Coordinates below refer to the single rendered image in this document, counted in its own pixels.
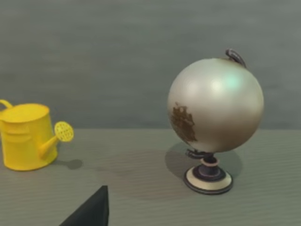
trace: watering can body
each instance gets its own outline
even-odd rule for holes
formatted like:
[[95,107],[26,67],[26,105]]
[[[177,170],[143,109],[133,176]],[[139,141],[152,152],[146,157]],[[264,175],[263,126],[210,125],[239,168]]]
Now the watering can body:
[[50,110],[39,104],[12,106],[0,112],[0,131],[4,165],[17,171],[36,170],[57,157],[56,139]]

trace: globe stand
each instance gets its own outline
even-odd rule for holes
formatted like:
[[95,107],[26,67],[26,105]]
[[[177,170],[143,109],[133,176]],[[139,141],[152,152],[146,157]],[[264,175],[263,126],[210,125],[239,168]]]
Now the globe stand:
[[184,183],[191,190],[201,194],[223,194],[233,187],[232,176],[218,166],[219,161],[213,153],[187,150],[187,155],[201,161],[184,175]]

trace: tabletop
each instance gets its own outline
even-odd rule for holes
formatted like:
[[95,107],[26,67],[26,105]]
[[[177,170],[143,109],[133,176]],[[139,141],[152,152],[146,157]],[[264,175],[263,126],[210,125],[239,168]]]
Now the tabletop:
[[78,129],[57,160],[31,172],[0,166],[0,225],[57,226],[108,185],[110,226],[299,226],[301,131],[259,130],[217,155],[234,177],[226,194],[188,189],[198,164],[169,129]]

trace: globe base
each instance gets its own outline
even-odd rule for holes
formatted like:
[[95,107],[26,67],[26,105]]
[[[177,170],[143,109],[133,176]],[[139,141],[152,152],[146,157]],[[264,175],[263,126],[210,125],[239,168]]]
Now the globe base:
[[185,172],[184,183],[191,190],[201,194],[223,194],[233,187],[233,178],[218,167],[218,160],[201,159],[201,165],[190,168]]

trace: watering can handle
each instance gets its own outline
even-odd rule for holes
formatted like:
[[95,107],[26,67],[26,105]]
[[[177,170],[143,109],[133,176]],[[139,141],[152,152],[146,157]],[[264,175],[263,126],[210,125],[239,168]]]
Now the watering can handle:
[[0,100],[0,104],[3,104],[6,108],[12,108],[13,107],[11,105],[11,103],[6,101],[6,100]]

